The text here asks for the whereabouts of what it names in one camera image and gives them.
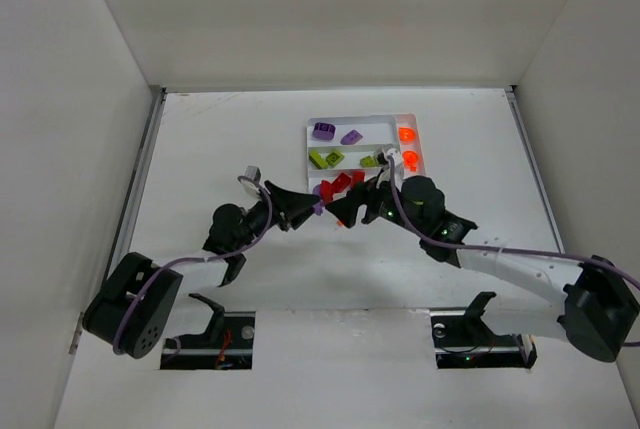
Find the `large red lego block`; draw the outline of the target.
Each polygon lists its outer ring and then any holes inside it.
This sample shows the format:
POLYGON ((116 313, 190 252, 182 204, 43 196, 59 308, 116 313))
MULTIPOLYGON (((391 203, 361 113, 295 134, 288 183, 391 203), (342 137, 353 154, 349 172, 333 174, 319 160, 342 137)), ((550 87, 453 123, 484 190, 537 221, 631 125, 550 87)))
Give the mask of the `large red lego block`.
POLYGON ((323 180, 320 183, 320 197, 325 204, 329 204, 334 199, 334 188, 331 182, 323 180))

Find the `white divided sorting tray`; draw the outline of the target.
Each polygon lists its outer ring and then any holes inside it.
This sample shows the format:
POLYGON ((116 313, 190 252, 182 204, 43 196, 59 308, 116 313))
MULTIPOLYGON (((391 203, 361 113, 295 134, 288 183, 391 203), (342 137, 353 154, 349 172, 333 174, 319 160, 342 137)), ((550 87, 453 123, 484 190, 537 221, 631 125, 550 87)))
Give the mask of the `white divided sorting tray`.
POLYGON ((411 150, 416 152, 420 157, 416 172, 410 172, 404 166, 404 162, 401 167, 397 168, 396 178, 398 180, 413 175, 424 176, 426 174, 425 157, 422 151, 419 127, 416 117, 410 113, 344 117, 326 116, 309 119, 306 124, 308 188, 312 190, 323 180, 333 182, 341 173, 352 176, 355 170, 364 171, 366 178, 377 175, 380 170, 378 166, 363 168, 360 166, 360 160, 366 156, 374 157, 374 152, 383 146, 394 146, 401 154, 404 151, 411 150), (318 121, 328 122, 336 127, 335 137, 332 141, 315 140, 312 137, 313 126, 318 121), (402 144, 398 138, 399 127, 412 128, 416 133, 415 140, 409 144, 402 144), (363 135, 363 139, 355 145, 341 145, 341 138, 352 129, 358 130, 363 135), (309 162, 308 153, 310 150, 317 151, 324 158, 331 151, 338 150, 344 154, 344 160, 334 168, 328 167, 326 170, 317 170, 309 162))

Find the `small lime green lego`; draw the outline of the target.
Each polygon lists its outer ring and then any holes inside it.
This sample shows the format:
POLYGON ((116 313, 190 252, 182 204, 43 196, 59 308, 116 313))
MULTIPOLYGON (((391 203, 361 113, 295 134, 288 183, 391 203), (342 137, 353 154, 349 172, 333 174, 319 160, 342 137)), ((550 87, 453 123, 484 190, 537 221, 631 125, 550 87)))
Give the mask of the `small lime green lego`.
POLYGON ((377 162, 373 156, 366 156, 360 160, 360 166, 363 168, 372 168, 377 166, 377 162))

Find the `orange flower lego piece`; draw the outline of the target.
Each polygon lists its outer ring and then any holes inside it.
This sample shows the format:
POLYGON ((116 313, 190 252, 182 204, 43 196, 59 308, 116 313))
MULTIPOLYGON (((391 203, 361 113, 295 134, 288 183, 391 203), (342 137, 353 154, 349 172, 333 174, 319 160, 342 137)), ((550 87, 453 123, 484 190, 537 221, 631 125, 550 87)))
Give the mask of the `orange flower lego piece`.
POLYGON ((410 127, 399 127, 398 138, 402 144, 409 144, 415 140, 416 133, 410 127))

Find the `purple round lego brick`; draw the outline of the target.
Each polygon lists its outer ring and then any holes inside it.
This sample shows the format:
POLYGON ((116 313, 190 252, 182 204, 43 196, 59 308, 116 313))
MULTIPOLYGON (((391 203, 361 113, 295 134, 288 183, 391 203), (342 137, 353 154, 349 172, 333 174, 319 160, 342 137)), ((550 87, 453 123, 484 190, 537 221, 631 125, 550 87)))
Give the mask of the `purple round lego brick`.
POLYGON ((312 137, 315 140, 332 141, 335 137, 336 127, 328 122, 318 121, 312 129, 312 137))

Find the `orange round lego piece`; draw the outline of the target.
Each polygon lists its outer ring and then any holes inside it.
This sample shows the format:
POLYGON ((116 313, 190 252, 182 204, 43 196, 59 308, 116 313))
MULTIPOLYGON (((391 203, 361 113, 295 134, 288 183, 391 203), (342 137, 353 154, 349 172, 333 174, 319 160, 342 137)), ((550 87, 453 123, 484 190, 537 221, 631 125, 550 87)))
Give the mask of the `orange round lego piece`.
POLYGON ((419 155, 414 151, 407 150, 402 153, 402 157, 403 157, 404 166, 410 172, 416 172, 418 169, 418 163, 420 162, 419 155))

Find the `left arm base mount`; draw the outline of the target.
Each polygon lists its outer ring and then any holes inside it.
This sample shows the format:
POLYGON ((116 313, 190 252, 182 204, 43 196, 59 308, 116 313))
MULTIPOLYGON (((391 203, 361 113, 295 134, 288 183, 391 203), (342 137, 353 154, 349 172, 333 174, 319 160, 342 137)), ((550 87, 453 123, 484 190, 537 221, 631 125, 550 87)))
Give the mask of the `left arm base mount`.
POLYGON ((167 371, 250 370, 256 314, 228 311, 201 294, 190 293, 165 327, 159 368, 167 371))

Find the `red rounded lego brick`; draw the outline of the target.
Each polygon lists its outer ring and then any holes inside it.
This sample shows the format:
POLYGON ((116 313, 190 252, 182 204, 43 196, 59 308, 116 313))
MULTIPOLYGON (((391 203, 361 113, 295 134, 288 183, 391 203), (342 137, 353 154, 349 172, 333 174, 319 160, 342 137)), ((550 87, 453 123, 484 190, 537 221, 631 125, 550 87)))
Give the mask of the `red rounded lego brick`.
POLYGON ((361 170, 355 170, 351 176, 351 186, 354 187, 359 183, 363 183, 366 173, 361 170))

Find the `purple lego plate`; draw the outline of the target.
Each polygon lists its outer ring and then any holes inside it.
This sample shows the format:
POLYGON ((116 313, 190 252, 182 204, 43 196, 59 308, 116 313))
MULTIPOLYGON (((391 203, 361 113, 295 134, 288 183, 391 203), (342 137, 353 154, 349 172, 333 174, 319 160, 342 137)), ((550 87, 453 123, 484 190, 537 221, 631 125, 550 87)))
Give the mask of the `purple lego plate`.
POLYGON ((319 198, 318 202, 313 205, 314 213, 317 216, 321 216, 323 214, 323 211, 324 211, 324 200, 322 198, 322 187, 321 187, 321 185, 320 184, 316 185, 313 188, 312 193, 319 198))

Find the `long lime green lego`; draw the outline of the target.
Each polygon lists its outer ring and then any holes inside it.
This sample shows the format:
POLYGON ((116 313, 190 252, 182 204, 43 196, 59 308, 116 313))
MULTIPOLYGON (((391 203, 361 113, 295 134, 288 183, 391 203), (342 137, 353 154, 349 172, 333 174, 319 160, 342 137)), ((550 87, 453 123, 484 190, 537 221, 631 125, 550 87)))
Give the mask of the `long lime green lego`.
POLYGON ((309 162, 317 170, 326 170, 329 165, 325 158, 315 150, 310 150, 308 153, 309 162))

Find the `small red lego brick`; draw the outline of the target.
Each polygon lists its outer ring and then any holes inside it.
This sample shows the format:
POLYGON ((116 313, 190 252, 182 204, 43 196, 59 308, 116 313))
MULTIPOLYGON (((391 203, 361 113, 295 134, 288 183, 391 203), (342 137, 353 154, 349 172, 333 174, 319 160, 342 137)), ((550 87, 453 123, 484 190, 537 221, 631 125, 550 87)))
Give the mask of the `small red lego brick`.
POLYGON ((340 194, 345 192, 351 187, 351 177, 346 173, 341 173, 332 183, 331 192, 333 194, 340 194))

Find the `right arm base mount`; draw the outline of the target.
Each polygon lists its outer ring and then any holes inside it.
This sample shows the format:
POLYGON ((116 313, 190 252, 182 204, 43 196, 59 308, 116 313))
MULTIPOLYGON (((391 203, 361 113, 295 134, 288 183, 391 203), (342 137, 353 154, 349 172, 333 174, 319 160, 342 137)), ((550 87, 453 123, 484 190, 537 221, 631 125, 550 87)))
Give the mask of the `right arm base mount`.
POLYGON ((533 368, 538 353, 530 336, 496 334, 482 320, 495 297, 495 292, 481 292, 467 307, 430 312, 438 369, 533 368))

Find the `purple wedge lego piece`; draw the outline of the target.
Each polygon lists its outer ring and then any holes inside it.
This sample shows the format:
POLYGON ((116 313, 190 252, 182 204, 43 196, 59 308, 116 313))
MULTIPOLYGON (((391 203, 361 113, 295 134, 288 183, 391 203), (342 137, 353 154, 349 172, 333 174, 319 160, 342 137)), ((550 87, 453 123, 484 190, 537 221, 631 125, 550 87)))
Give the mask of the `purple wedge lego piece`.
POLYGON ((356 129, 347 132, 340 140, 343 146, 351 146, 359 143, 363 139, 363 135, 356 129))

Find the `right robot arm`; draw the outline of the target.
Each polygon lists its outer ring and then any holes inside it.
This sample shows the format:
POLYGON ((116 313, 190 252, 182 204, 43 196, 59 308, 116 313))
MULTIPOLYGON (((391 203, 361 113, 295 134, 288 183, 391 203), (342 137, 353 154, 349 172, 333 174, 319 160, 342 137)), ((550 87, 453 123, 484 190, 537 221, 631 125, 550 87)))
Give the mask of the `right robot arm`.
POLYGON ((326 208, 348 228, 358 223, 363 209, 363 223, 383 218, 412 232, 435 261, 490 275, 541 299, 540 304, 509 304, 480 295, 469 305, 469 316, 494 333, 560 339, 607 363, 629 343, 639 316, 632 292, 637 280, 599 256, 519 249, 485 236, 474 222, 446 209, 444 193, 427 177, 410 177, 400 187, 372 178, 326 208))

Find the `lime green square lego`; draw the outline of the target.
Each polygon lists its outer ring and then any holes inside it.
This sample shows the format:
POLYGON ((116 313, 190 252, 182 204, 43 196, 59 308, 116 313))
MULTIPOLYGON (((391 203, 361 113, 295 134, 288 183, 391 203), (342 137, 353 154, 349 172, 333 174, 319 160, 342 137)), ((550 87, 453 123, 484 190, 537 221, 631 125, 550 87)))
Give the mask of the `lime green square lego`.
POLYGON ((326 157, 325 161, 331 168, 336 167, 344 160, 344 154, 338 150, 331 151, 326 157))

